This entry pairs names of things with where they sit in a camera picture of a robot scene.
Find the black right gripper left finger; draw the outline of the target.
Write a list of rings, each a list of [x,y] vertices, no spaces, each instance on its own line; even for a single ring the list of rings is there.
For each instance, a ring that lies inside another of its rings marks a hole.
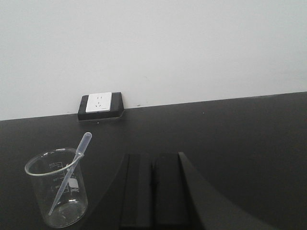
[[[150,159],[126,154],[115,179],[86,222],[88,230],[151,230]]]

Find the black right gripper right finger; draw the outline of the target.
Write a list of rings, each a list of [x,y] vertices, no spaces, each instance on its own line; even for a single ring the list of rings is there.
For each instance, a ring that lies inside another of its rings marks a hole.
[[[183,152],[161,153],[154,165],[157,230],[272,230],[218,192]]]

